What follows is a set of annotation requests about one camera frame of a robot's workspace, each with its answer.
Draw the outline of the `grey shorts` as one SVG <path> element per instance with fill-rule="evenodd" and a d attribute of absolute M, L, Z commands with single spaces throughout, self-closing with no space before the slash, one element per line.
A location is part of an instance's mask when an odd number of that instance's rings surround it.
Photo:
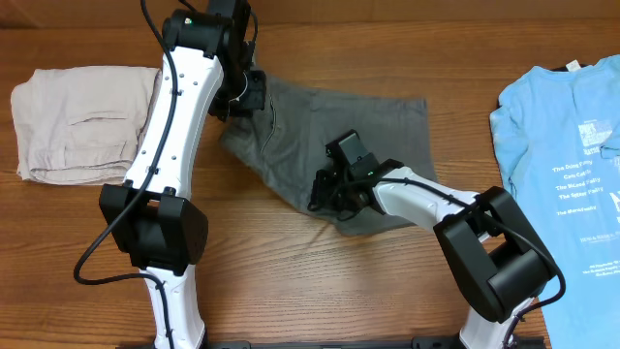
<path fill-rule="evenodd" d="M 220 144 L 306 213 L 316 172 L 330 164 L 326 144 L 350 130 L 379 161 L 401 161 L 417 175 L 437 178 L 423 99 L 356 95 L 270 76 L 264 110 L 232 119 Z"/>

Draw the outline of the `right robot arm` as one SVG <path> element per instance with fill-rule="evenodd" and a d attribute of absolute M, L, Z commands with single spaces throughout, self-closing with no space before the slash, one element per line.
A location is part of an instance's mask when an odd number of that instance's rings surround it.
<path fill-rule="evenodd" d="M 410 347 L 544 348 L 540 336 L 515 334 L 525 315 L 563 297 L 539 295 L 563 273 L 505 189 L 460 191 L 416 174 L 403 163 L 379 162 L 350 130 L 327 143 L 332 165 L 319 170 L 308 209 L 355 217 L 366 208 L 400 217 L 435 234 L 456 285 L 470 305 L 453 335 L 416 336 Z"/>

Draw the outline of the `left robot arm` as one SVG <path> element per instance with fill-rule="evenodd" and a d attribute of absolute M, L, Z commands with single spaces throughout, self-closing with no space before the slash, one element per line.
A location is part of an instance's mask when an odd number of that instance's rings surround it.
<path fill-rule="evenodd" d="M 208 220 L 191 203 L 192 174 L 208 116 L 221 121 L 263 111 L 264 72 L 254 69 L 258 20 L 246 1 L 211 1 L 203 12 L 186 5 L 156 34 L 164 55 L 139 153 L 119 185 L 104 185 L 100 209 L 149 292 L 154 348 L 205 348 L 196 265 L 205 250 Z"/>

